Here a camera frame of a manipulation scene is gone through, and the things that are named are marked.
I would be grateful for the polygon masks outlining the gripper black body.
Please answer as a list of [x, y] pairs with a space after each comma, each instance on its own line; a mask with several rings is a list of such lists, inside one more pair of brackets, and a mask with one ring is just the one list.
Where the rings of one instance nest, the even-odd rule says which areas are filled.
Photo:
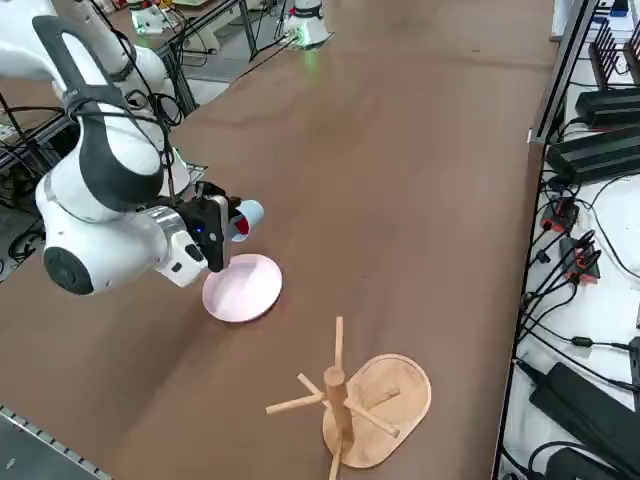
[[229, 263], [227, 250], [229, 201], [226, 192], [211, 182], [196, 182], [194, 195], [177, 209], [186, 229], [207, 260], [212, 273]]

